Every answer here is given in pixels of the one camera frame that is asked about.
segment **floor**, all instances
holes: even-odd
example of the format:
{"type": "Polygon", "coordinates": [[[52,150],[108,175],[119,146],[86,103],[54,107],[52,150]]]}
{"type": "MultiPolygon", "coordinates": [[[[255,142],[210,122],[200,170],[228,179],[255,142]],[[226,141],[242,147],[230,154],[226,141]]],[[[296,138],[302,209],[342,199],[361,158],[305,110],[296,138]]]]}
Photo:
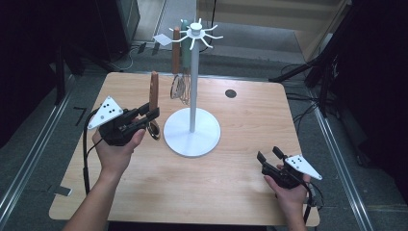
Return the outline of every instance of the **floor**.
{"type": "MultiPolygon", "coordinates": [[[[156,20],[155,34],[170,37],[168,28],[178,25],[180,17],[193,19],[193,14],[185,13],[194,9],[193,3],[167,0],[158,5],[164,10],[157,13],[160,20],[156,20]]],[[[218,24],[216,30],[224,39],[214,41],[215,49],[201,54],[202,77],[267,81],[268,77],[279,76],[282,71],[295,67],[287,66],[289,64],[304,63],[291,31],[251,28],[251,32],[268,30],[268,34],[274,37],[253,44],[253,33],[245,33],[247,27],[218,24]]],[[[141,39],[135,40],[135,49],[144,42],[147,42],[148,49],[139,54],[131,53],[115,65],[122,66],[127,72],[155,69],[169,73],[170,47],[161,46],[155,54],[152,48],[154,42],[148,37],[136,34],[136,38],[141,39]]],[[[60,184],[81,136],[81,109],[92,107],[106,76],[100,67],[85,63],[87,69],[83,76],[72,76],[67,72],[70,76],[67,79],[67,98],[62,105],[54,107],[55,92],[52,91],[12,140],[0,149],[0,167],[4,173],[0,181],[0,230],[61,230],[64,226],[64,221],[51,220],[48,216],[54,198],[53,189],[60,184]]],[[[304,78],[301,73],[284,82],[287,93],[316,97],[319,88],[305,88],[304,78]]],[[[310,100],[289,100],[289,103],[293,117],[302,115],[313,105],[310,100]]],[[[318,110],[314,110],[302,119],[297,130],[302,151],[310,157],[311,163],[316,164],[325,179],[319,182],[325,207],[320,211],[321,222],[317,230],[408,230],[408,209],[393,179],[381,169],[358,165],[354,147],[335,115],[323,118],[318,110]]],[[[268,230],[285,228],[268,227],[268,230]]]]}

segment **white stand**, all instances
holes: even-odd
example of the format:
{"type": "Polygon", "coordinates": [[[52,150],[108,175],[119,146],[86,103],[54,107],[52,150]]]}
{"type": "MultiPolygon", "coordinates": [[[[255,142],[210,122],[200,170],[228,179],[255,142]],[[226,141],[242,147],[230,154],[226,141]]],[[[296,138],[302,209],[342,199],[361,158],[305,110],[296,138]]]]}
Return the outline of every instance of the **white stand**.
{"type": "Polygon", "coordinates": [[[192,50],[190,109],[182,109],[171,115],[166,121],[163,133],[168,146],[184,157],[199,157],[209,153],[216,147],[221,136],[221,128],[217,119],[209,112],[196,107],[199,44],[194,45],[194,42],[196,39],[201,39],[205,45],[212,47],[203,38],[205,36],[211,37],[206,35],[205,31],[214,30],[215,27],[202,30],[200,18],[198,22],[191,24],[188,31],[180,32],[186,33],[185,37],[174,41],[192,39],[190,48],[192,50]]]}

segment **hand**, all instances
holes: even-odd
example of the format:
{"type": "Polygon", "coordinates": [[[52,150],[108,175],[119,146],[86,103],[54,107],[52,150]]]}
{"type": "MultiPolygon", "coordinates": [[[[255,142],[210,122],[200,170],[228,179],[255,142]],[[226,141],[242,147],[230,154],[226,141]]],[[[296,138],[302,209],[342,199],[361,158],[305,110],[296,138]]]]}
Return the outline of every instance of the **hand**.
{"type": "MultiPolygon", "coordinates": [[[[307,195],[307,190],[304,186],[299,185],[291,190],[281,188],[276,184],[272,177],[265,175],[265,180],[269,186],[275,191],[279,206],[285,215],[289,226],[303,225],[303,201],[307,195]]],[[[303,180],[310,182],[310,176],[303,174],[303,180]]]]}
{"type": "MultiPolygon", "coordinates": [[[[129,166],[130,159],[134,149],[141,143],[144,137],[145,130],[139,129],[133,135],[133,138],[124,146],[110,146],[105,141],[101,141],[95,146],[101,162],[102,173],[106,173],[112,177],[120,178],[125,169],[129,166]]],[[[98,143],[101,140],[99,131],[96,131],[92,136],[93,143],[98,143]]]]}

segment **white pole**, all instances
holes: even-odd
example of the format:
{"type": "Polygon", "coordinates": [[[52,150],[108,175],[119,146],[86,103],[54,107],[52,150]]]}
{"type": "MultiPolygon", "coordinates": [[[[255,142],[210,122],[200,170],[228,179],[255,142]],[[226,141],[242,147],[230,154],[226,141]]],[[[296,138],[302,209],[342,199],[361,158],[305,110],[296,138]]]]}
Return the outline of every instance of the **white pole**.
{"type": "Polygon", "coordinates": [[[197,109],[197,82],[200,45],[196,41],[191,51],[191,91],[190,91],[190,132],[195,131],[195,112],[197,109]]]}

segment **black controller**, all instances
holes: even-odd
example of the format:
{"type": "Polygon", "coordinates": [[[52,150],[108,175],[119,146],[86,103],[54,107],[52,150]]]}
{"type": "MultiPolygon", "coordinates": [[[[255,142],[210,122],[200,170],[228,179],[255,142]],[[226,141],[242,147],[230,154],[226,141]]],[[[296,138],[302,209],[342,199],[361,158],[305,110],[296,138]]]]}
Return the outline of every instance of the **black controller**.
{"type": "Polygon", "coordinates": [[[288,156],[283,154],[278,147],[274,146],[272,151],[280,160],[283,159],[283,166],[281,169],[272,166],[267,162],[264,155],[258,152],[257,159],[262,164],[262,173],[272,177],[276,184],[282,188],[290,190],[297,187],[301,182],[303,173],[297,171],[285,162],[288,156]]]}
{"type": "Polygon", "coordinates": [[[159,114],[159,108],[149,111],[149,103],[131,111],[124,109],[123,115],[101,125],[99,133],[108,145],[123,146],[139,129],[146,129],[148,123],[157,118],[159,114]],[[134,121],[138,115],[145,117],[134,121]]]}

